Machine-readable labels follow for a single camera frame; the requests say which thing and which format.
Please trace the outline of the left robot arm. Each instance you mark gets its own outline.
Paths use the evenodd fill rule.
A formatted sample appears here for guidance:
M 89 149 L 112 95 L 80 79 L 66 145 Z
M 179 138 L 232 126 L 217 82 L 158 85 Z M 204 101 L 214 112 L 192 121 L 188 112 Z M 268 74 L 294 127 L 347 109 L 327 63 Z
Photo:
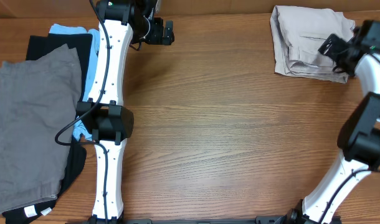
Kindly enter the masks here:
M 127 52 L 135 44 L 171 45 L 173 22 L 155 15 L 161 2 L 99 1 L 100 48 L 97 69 L 86 100 L 77 114 L 92 135 L 97 155 L 97 188 L 88 223 L 121 223 L 123 155 L 133 132 L 133 113 L 124 107 L 123 77 Z

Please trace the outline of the beige cotton shorts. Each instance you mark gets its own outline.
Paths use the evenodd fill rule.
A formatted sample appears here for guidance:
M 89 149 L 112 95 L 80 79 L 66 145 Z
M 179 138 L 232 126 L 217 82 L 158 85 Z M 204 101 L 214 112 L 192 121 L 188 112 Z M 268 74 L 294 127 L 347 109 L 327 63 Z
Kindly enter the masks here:
M 332 59 L 318 52 L 331 34 L 348 41 L 354 20 L 331 9 L 275 6 L 270 17 L 275 73 L 337 83 L 348 81 L 347 73 L 335 73 Z

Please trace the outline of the light blue shirt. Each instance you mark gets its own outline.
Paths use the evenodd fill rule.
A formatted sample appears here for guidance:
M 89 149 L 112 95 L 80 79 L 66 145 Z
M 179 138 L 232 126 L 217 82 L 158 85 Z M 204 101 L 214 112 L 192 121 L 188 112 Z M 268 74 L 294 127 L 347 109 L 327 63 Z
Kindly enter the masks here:
M 88 67 L 87 74 L 82 81 L 85 82 L 83 87 L 83 97 L 81 101 L 87 101 L 90 90 L 95 79 L 95 74 L 97 70 L 97 60 L 98 60 L 98 51 L 100 48 L 100 33 L 96 29 L 85 29 L 83 27 L 67 27 L 59 24 L 54 24 L 50 27 L 50 34 L 66 34 L 66 35 L 75 35 L 75 34 L 90 34 L 92 36 L 92 43 L 90 45 L 90 52 L 87 54 Z M 79 141 L 80 138 L 84 136 L 86 140 L 91 141 L 92 135 L 86 130 L 85 126 L 81 121 L 78 121 L 74 124 L 73 137 Z

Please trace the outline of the grey shorts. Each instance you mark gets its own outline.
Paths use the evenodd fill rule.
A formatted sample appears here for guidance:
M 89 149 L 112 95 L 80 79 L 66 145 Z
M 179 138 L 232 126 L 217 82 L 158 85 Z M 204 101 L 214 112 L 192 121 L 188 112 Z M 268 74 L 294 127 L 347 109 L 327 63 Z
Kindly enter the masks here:
M 75 118 L 81 95 L 75 48 L 0 67 L 0 213 L 55 198 L 68 146 L 55 135 Z

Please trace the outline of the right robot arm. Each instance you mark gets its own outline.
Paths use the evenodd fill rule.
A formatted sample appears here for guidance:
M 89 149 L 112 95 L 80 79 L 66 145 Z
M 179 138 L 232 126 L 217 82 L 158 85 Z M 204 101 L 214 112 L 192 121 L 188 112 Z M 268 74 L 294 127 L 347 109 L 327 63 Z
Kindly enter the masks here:
M 336 160 L 313 192 L 283 217 L 282 223 L 340 223 L 336 209 L 380 166 L 380 22 L 365 20 L 345 41 L 331 34 L 318 49 L 337 68 L 360 80 L 363 100 L 342 126 Z

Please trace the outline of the black garment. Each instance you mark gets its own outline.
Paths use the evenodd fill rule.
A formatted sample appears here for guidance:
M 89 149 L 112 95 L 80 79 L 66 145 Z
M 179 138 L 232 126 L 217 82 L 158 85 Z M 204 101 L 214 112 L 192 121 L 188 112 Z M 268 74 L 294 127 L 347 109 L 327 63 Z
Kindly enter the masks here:
M 64 44 L 68 45 L 70 49 L 75 48 L 82 72 L 82 86 L 80 87 L 80 99 L 82 100 L 85 93 L 85 79 L 88 72 L 92 40 L 93 37 L 90 34 L 49 34 L 47 37 L 32 35 L 29 39 L 26 60 L 37 60 Z M 57 198 L 60 198 L 69 189 L 83 171 L 86 156 L 86 149 L 78 144 L 77 139 L 72 138 L 65 176 L 61 180 L 61 188 Z M 42 216 L 41 211 L 53 209 L 56 203 L 56 198 L 47 202 L 36 203 L 34 207 L 37 214 L 33 217 L 27 217 L 23 207 L 3 212 L 2 216 L 6 219 L 6 224 L 29 224 Z

